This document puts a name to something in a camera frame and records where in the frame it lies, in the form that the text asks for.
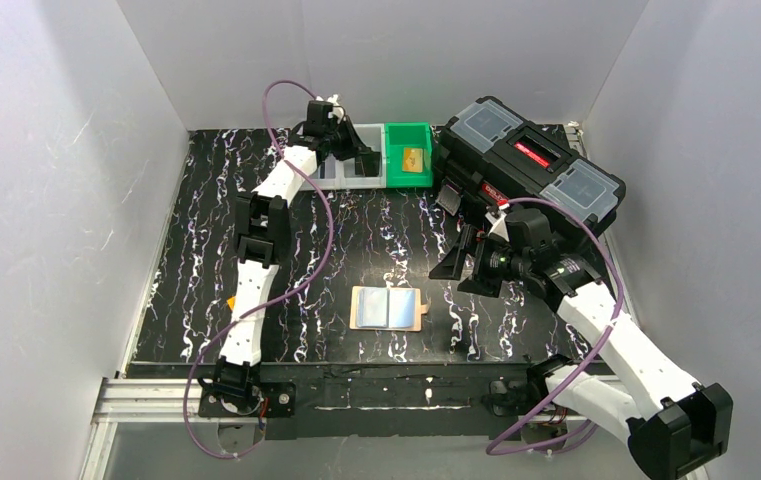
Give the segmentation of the beige leather card holder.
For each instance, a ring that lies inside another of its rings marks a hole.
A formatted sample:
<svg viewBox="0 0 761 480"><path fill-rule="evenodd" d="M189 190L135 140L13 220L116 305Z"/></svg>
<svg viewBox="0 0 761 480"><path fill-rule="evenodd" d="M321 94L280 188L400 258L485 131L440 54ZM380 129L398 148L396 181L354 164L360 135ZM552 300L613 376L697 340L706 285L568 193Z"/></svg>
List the beige leather card holder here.
<svg viewBox="0 0 761 480"><path fill-rule="evenodd" d="M349 328L419 332L429 310L430 301L418 288L355 286Z"/></svg>

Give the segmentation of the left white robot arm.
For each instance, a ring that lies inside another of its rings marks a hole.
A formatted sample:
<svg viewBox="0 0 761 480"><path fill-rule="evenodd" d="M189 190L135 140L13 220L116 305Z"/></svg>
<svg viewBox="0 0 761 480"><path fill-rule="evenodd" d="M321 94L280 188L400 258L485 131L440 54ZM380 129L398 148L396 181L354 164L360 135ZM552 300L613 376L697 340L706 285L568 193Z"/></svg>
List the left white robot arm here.
<svg viewBox="0 0 761 480"><path fill-rule="evenodd" d="M280 265L292 255L290 203L321 164L333 157L353 162L358 177L378 177L381 153L359 137L339 96L308 103L306 120L288 141L260 185L239 194L237 202L238 280L231 323L219 352L215 373L199 383L208 396L253 412L262 402L258 365L265 318L264 303Z"/></svg>

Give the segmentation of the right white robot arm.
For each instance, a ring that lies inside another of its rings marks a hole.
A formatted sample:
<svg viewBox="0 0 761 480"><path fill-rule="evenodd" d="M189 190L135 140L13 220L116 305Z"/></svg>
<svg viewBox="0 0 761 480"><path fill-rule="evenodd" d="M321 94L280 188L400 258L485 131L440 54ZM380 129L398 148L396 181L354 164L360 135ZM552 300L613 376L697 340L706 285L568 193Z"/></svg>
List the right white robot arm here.
<svg viewBox="0 0 761 480"><path fill-rule="evenodd" d="M544 213L504 206L489 231L465 225L430 271L461 292L497 297L506 283L543 300L591 345L621 381L614 388L587 373L586 361L556 354L523 381L495 381L485 397L499 416L529 421L554 405L585 423L559 441L570 449L602 428L623 442L650 479L681 479L728 449L734 402L670 360L623 309L602 275L556 233Z"/></svg>

